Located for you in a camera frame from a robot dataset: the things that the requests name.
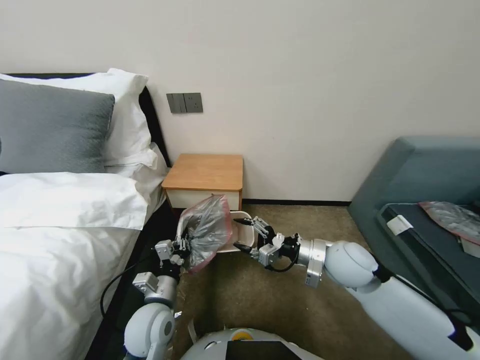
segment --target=wall switch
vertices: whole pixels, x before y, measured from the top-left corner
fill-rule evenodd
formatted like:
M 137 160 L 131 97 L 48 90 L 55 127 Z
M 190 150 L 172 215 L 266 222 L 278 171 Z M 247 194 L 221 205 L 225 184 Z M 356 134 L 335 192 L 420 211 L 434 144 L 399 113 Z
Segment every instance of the wall switch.
M 202 96 L 199 92 L 168 93 L 166 99 L 172 114 L 204 112 Z
M 199 92 L 186 92 L 183 94 L 187 113 L 203 113 L 202 96 Z
M 181 114 L 187 112 L 184 95 L 182 93 L 169 93 L 166 95 L 166 98 L 172 114 Z

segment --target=plastic bag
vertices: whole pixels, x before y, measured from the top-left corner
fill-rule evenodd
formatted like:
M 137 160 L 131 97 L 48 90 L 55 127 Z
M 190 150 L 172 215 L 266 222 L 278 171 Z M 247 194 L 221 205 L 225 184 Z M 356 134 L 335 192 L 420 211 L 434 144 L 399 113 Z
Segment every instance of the plastic bag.
M 444 201 L 424 201 L 419 205 L 445 230 L 480 245 L 480 216 L 476 213 Z
M 212 195 L 185 209 L 180 215 L 175 239 L 185 239 L 189 244 L 190 255 L 183 267 L 191 273 L 203 269 L 232 239 L 232 218 L 227 197 Z

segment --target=gray pillow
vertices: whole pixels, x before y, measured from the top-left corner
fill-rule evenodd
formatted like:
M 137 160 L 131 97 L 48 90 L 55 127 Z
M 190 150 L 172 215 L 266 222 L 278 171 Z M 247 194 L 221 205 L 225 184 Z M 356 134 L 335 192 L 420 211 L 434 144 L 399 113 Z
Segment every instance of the gray pillow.
M 0 79 L 0 171 L 104 173 L 110 94 Z

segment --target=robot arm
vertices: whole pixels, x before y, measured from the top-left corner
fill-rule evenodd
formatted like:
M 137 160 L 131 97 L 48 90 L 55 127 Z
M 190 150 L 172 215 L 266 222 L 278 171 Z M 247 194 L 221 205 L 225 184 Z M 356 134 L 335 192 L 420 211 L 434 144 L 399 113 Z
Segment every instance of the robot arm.
M 425 360 L 480 359 L 480 336 L 455 320 L 419 289 L 395 276 L 379 264 L 361 245 L 354 242 L 335 243 L 321 239 L 304 240 L 298 234 L 284 237 L 275 234 L 259 218 L 241 219 L 252 225 L 262 241 L 257 250 L 239 246 L 269 270 L 280 256 L 293 264 L 305 266 L 308 286 L 316 288 L 322 271 L 343 286 L 362 305 L 365 312 L 414 358 Z

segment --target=white duvet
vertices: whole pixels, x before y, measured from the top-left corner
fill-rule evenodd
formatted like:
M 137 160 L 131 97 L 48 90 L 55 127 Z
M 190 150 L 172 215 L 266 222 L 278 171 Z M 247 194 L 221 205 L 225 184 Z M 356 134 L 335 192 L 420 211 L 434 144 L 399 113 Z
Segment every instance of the white duvet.
M 0 359 L 85 354 L 82 330 L 146 220 L 138 185 L 116 174 L 0 176 Z

